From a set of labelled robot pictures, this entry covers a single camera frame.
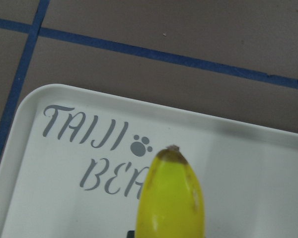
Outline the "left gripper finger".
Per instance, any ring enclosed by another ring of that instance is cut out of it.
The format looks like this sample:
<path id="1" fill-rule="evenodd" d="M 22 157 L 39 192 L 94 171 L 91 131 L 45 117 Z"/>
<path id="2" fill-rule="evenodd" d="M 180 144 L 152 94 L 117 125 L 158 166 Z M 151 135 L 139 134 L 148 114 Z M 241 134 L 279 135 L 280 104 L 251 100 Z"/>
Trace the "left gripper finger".
<path id="1" fill-rule="evenodd" d="M 127 229 L 126 238 L 135 238 L 135 225 L 129 226 Z"/>

